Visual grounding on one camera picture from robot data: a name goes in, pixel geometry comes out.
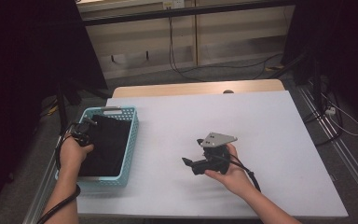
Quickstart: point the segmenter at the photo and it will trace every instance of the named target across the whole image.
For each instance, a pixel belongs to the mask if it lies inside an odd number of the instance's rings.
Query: wrist
[[[59,178],[64,179],[77,179],[80,166],[63,166],[59,172]]]
[[[238,193],[238,196],[240,196],[245,201],[248,201],[252,196],[255,196],[256,194],[260,194],[260,191],[258,191],[255,186],[250,184],[249,186],[246,186],[246,188],[243,188],[243,190]]]

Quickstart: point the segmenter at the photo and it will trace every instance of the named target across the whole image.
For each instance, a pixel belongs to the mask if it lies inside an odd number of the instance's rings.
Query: metal bracket
[[[220,147],[227,143],[235,142],[238,138],[230,135],[225,135],[221,133],[209,133],[205,137],[203,142],[200,143],[202,147]]]

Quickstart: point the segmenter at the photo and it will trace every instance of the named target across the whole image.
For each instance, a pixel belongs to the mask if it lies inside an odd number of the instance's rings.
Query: white table
[[[80,215],[126,217],[256,217],[248,204],[182,157],[203,159],[196,139],[234,135],[262,192],[295,217],[348,214],[288,91],[131,97],[107,105],[135,105],[139,132],[128,186],[83,188]]]

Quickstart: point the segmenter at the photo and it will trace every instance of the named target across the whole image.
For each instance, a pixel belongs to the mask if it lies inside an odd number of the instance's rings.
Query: plastic basket
[[[77,183],[80,187],[82,185],[125,187],[127,186],[129,179],[132,154],[135,147],[136,135],[138,133],[139,121],[136,114],[136,109],[133,106],[91,107],[84,111],[80,122],[82,122],[83,118],[91,119],[94,115],[131,121],[127,147],[124,153],[123,162],[121,164],[120,174],[118,176],[79,176],[77,178]]]

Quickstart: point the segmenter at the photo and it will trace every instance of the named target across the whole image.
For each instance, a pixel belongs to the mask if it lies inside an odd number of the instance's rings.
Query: forearm
[[[77,168],[61,168],[57,183],[43,214],[46,214],[52,207],[75,193],[77,174]],[[78,223],[76,200],[71,201],[60,209],[46,223]]]
[[[239,196],[252,207],[265,224],[300,223],[255,188],[248,188],[242,191]]]

